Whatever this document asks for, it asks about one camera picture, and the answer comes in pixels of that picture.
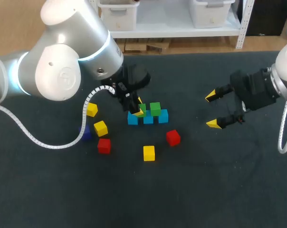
blue cube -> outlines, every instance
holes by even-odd
[[[167,109],[161,110],[161,115],[158,117],[159,124],[166,124],[169,122],[169,114]]]
[[[135,115],[128,113],[128,125],[138,125],[138,118]]]
[[[143,123],[144,124],[153,124],[153,116],[151,116],[151,111],[147,110],[146,112],[146,117],[143,118]]]
[[[83,136],[82,136],[81,140],[87,141],[87,140],[90,140],[90,139],[92,139],[90,127],[88,125],[86,125],[85,132],[83,133]]]

storage bin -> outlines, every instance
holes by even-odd
[[[100,0],[101,20],[110,31],[132,31],[136,29],[136,0]]]
[[[190,14],[196,28],[216,28],[225,24],[235,0],[190,0]]]

green cube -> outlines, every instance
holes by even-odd
[[[161,115],[161,103],[155,102],[150,103],[151,116],[160,116]]]
[[[147,109],[145,107],[145,104],[140,104],[139,108],[143,111],[143,114],[139,115],[138,117],[146,117],[147,116]]]

table surface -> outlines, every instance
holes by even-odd
[[[120,104],[98,93],[92,102],[99,112],[88,124],[94,131],[105,121],[110,156],[98,154],[97,136],[61,151],[40,148],[0,112],[0,228],[287,227],[287,154],[277,151],[284,101],[218,130],[206,122],[232,112],[233,95],[204,99],[235,70],[254,73],[276,55],[126,57],[146,65],[152,81],[139,94],[168,109],[170,122],[128,126]],[[97,85],[83,73],[68,101],[29,96],[3,105],[41,141],[64,144],[76,138],[84,99]],[[172,129],[182,142],[170,148],[165,134]],[[155,162],[143,161],[145,145],[155,145]]]

coiled white cable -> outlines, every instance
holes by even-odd
[[[281,127],[280,127],[280,133],[278,136],[278,143],[277,143],[277,149],[280,153],[286,153],[287,152],[287,142],[282,149],[282,140],[283,140],[283,133],[284,133],[284,127],[285,127],[285,120],[286,120],[286,115],[287,115],[287,101],[285,103],[285,108],[283,111],[283,116],[282,116],[282,122],[281,122]]]
[[[90,102],[90,100],[92,99],[92,97],[99,91],[101,90],[108,90],[110,91],[112,94],[115,94],[115,90],[114,88],[108,86],[108,85],[105,85],[105,86],[100,86],[100,87],[97,87],[96,89],[94,89],[90,94],[89,96],[86,98],[86,101],[83,105],[83,110],[82,110],[82,125],[81,125],[81,130],[80,130],[80,133],[78,135],[78,137],[70,142],[69,144],[66,144],[66,145],[61,145],[61,146],[52,146],[52,145],[47,145],[43,142],[40,142],[38,139],[36,139],[31,133],[28,132],[28,130],[24,127],[24,125],[21,123],[21,121],[10,111],[8,110],[7,108],[4,108],[3,106],[0,106],[0,110],[5,112],[10,118],[12,118],[16,124],[21,128],[21,130],[25,133],[25,135],[31,139],[35,144],[41,146],[41,147],[44,147],[44,148],[48,148],[48,149],[53,149],[53,150],[59,150],[59,149],[64,149],[64,148],[68,148],[68,147],[71,147],[73,145],[75,145],[77,142],[80,141],[80,139],[82,138],[83,136],[83,133],[85,131],[85,128],[86,128],[86,111],[87,111],[87,106],[88,106],[88,103]]]

